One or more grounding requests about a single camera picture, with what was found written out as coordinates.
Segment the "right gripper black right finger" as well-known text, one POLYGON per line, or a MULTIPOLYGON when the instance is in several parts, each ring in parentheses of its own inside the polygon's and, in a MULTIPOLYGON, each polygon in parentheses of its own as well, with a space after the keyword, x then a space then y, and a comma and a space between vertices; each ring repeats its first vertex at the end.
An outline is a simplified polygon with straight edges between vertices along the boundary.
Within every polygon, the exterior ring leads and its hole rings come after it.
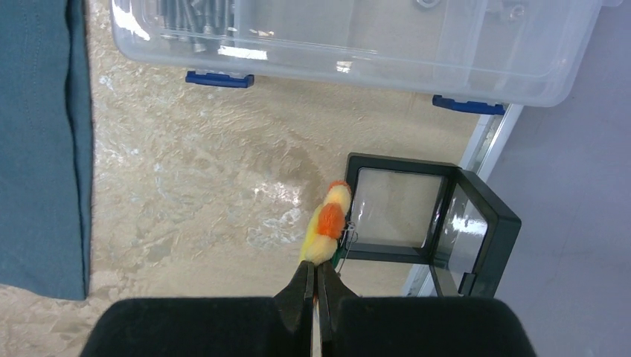
POLYGON ((535 356, 520 320, 483 297, 360 297, 316 269, 324 356, 535 356))

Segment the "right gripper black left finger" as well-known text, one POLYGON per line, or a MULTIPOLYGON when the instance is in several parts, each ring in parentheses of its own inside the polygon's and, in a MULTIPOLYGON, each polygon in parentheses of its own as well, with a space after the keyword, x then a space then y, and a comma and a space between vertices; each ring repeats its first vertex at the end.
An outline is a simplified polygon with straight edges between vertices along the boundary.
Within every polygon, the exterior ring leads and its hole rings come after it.
POLYGON ((315 267, 273 297, 143 297, 99 318, 82 356, 310 356, 315 267))

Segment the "orange yellow flower brooch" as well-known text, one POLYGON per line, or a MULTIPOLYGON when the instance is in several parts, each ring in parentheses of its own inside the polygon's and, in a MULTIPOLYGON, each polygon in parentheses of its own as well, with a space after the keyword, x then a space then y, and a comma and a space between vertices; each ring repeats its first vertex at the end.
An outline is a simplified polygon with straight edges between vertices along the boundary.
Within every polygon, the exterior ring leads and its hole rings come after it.
POLYGON ((346 181, 330 184, 323 202, 309 220, 298 263, 305 261, 319 266, 334 257, 346 227, 351 200, 351 188, 346 181))

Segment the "blue grey t-shirt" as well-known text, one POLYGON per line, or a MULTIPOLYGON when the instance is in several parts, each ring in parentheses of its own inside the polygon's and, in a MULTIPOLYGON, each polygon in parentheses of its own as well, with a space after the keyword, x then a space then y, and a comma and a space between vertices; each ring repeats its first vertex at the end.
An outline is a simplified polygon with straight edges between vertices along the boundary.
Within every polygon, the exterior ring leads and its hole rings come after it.
POLYGON ((1 282, 89 293, 94 130, 84 1, 1 3, 1 282))

